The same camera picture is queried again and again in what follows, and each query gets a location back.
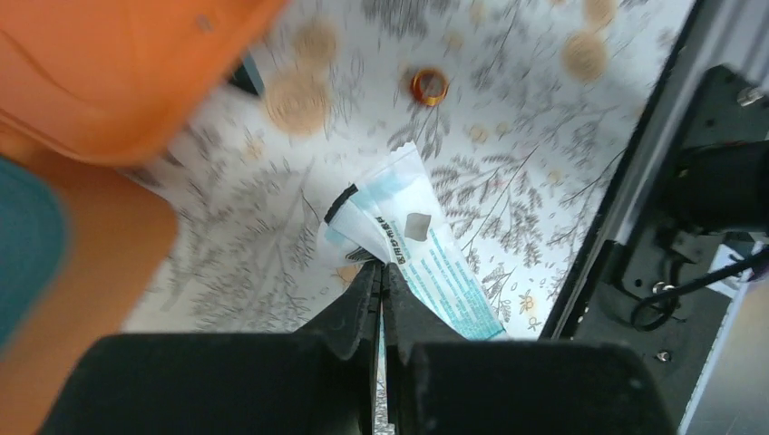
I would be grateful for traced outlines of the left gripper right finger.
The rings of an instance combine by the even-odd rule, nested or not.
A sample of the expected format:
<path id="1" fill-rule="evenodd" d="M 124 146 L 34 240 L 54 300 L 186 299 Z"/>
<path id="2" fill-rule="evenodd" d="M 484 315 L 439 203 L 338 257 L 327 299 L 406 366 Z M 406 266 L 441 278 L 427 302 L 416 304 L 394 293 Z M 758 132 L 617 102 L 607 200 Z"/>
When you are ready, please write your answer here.
<path id="1" fill-rule="evenodd" d="M 673 434 L 649 371 L 628 348 L 471 341 L 383 271 L 388 420 L 399 434 Z"/>

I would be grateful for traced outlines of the orange medicine box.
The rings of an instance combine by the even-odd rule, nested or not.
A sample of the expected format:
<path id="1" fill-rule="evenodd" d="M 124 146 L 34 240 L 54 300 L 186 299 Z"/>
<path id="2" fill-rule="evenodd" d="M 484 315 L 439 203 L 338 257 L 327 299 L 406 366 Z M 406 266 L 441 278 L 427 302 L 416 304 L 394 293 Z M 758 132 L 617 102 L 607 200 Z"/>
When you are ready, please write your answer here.
<path id="1" fill-rule="evenodd" d="M 63 203 L 63 264 L 1 349 L 1 431 L 36 433 L 81 354 L 170 251 L 170 204 L 119 168 L 163 154 L 281 1 L 4 1 L 1 159 Z"/>

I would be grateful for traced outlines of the floral table mat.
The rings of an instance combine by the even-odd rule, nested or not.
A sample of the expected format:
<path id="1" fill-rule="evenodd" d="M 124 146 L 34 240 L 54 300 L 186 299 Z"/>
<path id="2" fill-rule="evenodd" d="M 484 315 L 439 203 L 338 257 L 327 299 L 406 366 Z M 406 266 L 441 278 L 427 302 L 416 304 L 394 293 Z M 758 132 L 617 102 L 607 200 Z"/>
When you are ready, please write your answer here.
<path id="1" fill-rule="evenodd" d="M 688 1 L 294 1 L 252 48 L 270 94 L 214 91 L 131 176 L 179 216 L 130 331 L 285 331 L 352 280 L 315 238 L 333 199 L 412 142 L 513 337 L 535 338 Z M 450 84 L 434 107 L 409 84 Z"/>

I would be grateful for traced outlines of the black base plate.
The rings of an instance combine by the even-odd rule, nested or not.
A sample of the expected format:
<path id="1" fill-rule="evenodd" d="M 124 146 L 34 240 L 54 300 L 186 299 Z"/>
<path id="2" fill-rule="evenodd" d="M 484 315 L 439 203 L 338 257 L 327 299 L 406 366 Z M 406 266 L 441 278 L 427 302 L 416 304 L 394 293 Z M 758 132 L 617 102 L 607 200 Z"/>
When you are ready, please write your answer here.
<path id="1" fill-rule="evenodd" d="M 542 336 L 623 343 L 685 432 L 768 230 L 768 4 L 696 1 Z"/>

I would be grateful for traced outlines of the teal divided tray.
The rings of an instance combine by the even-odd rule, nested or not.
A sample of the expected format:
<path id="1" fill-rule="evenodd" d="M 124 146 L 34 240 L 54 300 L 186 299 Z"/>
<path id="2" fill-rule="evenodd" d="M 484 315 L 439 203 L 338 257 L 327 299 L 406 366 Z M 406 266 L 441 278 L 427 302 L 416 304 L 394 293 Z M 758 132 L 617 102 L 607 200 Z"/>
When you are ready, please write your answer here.
<path id="1" fill-rule="evenodd" d="M 63 261 L 69 228 L 55 192 L 1 159 L 1 344 L 43 295 Z"/>

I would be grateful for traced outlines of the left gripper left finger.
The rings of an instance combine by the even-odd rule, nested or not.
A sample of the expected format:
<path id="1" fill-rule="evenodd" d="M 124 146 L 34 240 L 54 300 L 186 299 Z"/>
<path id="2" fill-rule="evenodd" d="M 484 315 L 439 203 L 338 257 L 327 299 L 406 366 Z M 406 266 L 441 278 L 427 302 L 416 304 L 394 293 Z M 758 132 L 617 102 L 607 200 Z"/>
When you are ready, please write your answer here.
<path id="1" fill-rule="evenodd" d="M 43 434 L 370 434 L 379 291 L 366 263 L 293 333 L 120 333 L 66 380 Z"/>

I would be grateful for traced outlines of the blue white sachet packet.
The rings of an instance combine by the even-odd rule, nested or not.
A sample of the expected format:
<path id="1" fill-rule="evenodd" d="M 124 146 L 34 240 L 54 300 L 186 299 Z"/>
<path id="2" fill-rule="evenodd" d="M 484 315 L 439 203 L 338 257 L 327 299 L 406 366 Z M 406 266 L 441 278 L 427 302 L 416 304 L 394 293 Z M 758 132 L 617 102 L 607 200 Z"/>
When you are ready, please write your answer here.
<path id="1" fill-rule="evenodd" d="M 456 243 L 412 142 L 335 199 L 319 225 L 316 248 L 331 267 L 367 260 L 396 265 L 416 298 L 465 338 L 509 336 Z"/>

